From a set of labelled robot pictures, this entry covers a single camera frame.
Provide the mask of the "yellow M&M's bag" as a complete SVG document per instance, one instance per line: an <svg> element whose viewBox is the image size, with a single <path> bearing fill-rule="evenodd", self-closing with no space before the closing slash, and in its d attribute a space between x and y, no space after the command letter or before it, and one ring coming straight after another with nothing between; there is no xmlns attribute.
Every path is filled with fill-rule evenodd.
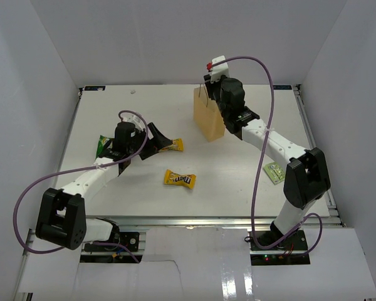
<svg viewBox="0 0 376 301"><path fill-rule="evenodd" d="M163 147L160 152L165 152L165 151L178 151L178 152L183 152L184 151L184 144L183 140L181 138L178 139L173 139L172 144L168 145L166 147Z"/></svg>
<svg viewBox="0 0 376 301"><path fill-rule="evenodd" d="M170 169L166 170L164 176L165 185L175 185L183 186L189 189L193 189L196 183L196 175L194 174L178 174L171 171Z"/></svg>

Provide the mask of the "green Fox's candy bag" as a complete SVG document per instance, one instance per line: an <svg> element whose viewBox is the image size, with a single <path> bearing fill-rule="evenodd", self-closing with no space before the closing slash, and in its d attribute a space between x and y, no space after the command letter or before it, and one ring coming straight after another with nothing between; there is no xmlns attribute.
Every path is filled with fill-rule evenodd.
<svg viewBox="0 0 376 301"><path fill-rule="evenodd" d="M109 157L113 138L101 135L98 140L96 158Z"/></svg>

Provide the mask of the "light green packet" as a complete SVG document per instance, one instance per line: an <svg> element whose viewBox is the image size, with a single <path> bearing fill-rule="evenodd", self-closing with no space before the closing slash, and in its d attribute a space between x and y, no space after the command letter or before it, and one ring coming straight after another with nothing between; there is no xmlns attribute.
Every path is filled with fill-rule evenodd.
<svg viewBox="0 0 376 301"><path fill-rule="evenodd" d="M263 167L264 172L274 185L285 180L285 172L276 162L271 162Z"/></svg>

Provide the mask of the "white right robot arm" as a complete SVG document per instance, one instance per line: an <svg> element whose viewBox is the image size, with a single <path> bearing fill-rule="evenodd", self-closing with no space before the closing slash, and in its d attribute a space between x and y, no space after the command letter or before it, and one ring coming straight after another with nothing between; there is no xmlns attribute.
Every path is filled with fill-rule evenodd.
<svg viewBox="0 0 376 301"><path fill-rule="evenodd" d="M255 146L260 157L269 156L285 169L285 202L265 234L248 239L258 248L285 250L293 242L293 233L312 216L310 208L331 188L322 150L306 149L286 139L245 104L243 84L225 75L216 81L204 76L208 97L215 101L226 129L238 139Z"/></svg>

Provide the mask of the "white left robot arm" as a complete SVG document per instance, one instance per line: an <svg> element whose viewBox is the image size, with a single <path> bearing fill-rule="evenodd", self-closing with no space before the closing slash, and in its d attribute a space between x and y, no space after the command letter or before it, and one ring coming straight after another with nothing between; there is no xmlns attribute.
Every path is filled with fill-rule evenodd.
<svg viewBox="0 0 376 301"><path fill-rule="evenodd" d="M82 243L98 241L106 250L114 250L120 235L111 221L87 218L86 207L110 181L121 175L137 154L145 160L172 145L153 123L119 122L115 134L97 155L92 169L71 183L47 189L42 197L35 229L36 236L69 250Z"/></svg>

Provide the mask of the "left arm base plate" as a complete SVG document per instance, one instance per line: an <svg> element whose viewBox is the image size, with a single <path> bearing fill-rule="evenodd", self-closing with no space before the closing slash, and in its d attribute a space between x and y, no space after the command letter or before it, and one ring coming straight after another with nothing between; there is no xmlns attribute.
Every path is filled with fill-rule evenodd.
<svg viewBox="0 0 376 301"><path fill-rule="evenodd" d="M101 241L103 243L116 243L118 245L123 245L127 247L131 252L138 251L140 234L139 232L117 232L112 233L110 238L107 241ZM85 252L115 252L125 251L121 247L117 246L102 246L102 245L93 245L91 243L84 244L83 251Z"/></svg>

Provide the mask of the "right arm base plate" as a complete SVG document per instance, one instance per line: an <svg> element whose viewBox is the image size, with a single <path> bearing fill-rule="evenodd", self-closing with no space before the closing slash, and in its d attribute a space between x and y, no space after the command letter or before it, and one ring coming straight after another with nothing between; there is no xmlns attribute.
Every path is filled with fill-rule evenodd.
<svg viewBox="0 0 376 301"><path fill-rule="evenodd" d="M274 234L272 234L271 231L257 231L256 238L258 240L258 243L263 246L271 245L278 239ZM259 248L253 240L252 232L249 232L248 236L245 237L244 240L246 243L250 244L251 251L258 251L258 252L276 251L277 253L282 253L286 255L287 253L292 252L292 251L304 252L308 250L308 243L307 243L305 233L303 230L294 232L288 238L286 238L285 240L280 242L278 245L270 249Z"/></svg>

